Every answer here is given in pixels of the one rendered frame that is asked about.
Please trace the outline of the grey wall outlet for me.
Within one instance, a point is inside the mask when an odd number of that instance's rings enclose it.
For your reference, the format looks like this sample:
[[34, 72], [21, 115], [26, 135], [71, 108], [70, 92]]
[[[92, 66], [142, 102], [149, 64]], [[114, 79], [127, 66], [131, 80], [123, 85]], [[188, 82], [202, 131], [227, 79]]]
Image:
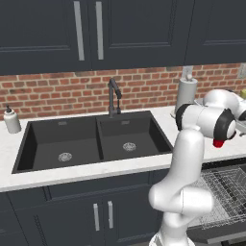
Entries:
[[244, 79], [246, 78], [246, 62], [242, 63], [238, 70], [238, 78]]
[[191, 75], [193, 70], [192, 65], [187, 65], [183, 67], [182, 77], [185, 78], [187, 75]]

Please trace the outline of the black double sink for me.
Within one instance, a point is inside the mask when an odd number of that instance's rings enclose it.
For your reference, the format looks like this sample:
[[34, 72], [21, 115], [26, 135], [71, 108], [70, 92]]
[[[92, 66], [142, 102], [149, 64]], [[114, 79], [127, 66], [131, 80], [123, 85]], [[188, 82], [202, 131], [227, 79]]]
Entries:
[[142, 158], [172, 150], [150, 111], [30, 121], [12, 172]]

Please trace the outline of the dark base cabinet front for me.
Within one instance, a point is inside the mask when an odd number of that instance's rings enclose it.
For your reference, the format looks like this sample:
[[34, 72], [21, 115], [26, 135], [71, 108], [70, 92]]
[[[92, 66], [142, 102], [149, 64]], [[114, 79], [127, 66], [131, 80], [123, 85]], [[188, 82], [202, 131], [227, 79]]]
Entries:
[[0, 246], [28, 246], [7, 194], [0, 193]]

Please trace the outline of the white paper towel roll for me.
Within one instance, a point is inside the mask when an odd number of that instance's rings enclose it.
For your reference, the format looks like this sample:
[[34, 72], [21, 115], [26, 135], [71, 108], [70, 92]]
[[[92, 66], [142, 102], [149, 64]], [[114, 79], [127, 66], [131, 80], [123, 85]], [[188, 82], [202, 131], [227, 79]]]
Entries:
[[198, 81], [191, 74], [180, 79], [176, 106], [170, 113], [173, 118], [176, 117], [176, 112], [181, 105], [194, 103], [197, 84]]

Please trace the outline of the dark base cabinet door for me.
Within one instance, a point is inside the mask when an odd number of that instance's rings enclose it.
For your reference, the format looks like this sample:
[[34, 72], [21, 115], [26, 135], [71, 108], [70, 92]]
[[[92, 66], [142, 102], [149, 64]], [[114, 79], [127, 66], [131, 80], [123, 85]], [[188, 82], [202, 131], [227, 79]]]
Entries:
[[[160, 228], [162, 213], [150, 206], [149, 185], [116, 191], [103, 199], [106, 246], [149, 242]], [[108, 201], [113, 203], [113, 229], [109, 228]]]
[[[99, 197], [46, 200], [31, 190], [12, 191], [8, 196], [28, 246], [105, 246]], [[99, 207], [99, 232], [93, 204]]]

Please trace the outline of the black sink faucet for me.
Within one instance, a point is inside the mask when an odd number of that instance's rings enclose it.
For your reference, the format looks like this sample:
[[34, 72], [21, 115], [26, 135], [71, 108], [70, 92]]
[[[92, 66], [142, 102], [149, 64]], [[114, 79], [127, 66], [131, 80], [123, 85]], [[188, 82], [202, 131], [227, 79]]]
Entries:
[[110, 118], [113, 118], [115, 114], [121, 113], [120, 107], [115, 108], [113, 106], [113, 94], [116, 94], [117, 100], [120, 100], [122, 98], [122, 94], [114, 78], [110, 78], [108, 86], [109, 86], [109, 98], [110, 98], [109, 116]]

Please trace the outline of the white soap dispenser bottle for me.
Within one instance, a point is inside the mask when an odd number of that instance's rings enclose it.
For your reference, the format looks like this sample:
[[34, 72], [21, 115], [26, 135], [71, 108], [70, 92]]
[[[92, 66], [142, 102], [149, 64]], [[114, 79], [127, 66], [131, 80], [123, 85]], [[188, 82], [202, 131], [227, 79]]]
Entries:
[[21, 131], [18, 115], [9, 105], [6, 106], [4, 111], [4, 121], [10, 134], [17, 134]]

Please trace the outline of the dark dishwasher door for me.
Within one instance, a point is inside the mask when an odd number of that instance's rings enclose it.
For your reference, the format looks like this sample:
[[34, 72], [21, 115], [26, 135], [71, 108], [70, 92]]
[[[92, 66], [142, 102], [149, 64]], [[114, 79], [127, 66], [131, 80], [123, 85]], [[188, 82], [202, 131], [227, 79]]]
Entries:
[[205, 230], [203, 230], [201, 226], [192, 227], [189, 228], [186, 233], [194, 242], [213, 244], [221, 241], [245, 237], [246, 221]]

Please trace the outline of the dark panel under sink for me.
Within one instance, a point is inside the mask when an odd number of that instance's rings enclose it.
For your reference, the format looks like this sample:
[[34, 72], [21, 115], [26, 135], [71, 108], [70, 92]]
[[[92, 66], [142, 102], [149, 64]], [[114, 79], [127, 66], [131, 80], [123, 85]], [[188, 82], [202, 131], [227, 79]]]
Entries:
[[135, 185], [147, 185], [148, 183], [149, 173], [142, 172], [69, 184], [49, 185], [48, 190], [51, 198], [57, 199], [61, 197], [84, 195], [86, 193], [125, 188]]

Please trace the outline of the dark wall cabinet door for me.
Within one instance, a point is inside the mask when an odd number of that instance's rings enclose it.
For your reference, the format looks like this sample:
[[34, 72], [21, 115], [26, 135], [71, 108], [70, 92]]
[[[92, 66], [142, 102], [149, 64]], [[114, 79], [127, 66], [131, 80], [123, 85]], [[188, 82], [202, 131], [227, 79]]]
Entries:
[[[80, 2], [84, 61], [74, 1]], [[0, 75], [87, 71], [89, 52], [86, 0], [0, 0]]]
[[[104, 59], [98, 60], [96, 1], [102, 1]], [[183, 65], [194, 0], [88, 0], [94, 70]]]
[[185, 65], [246, 62], [246, 0], [194, 0]]

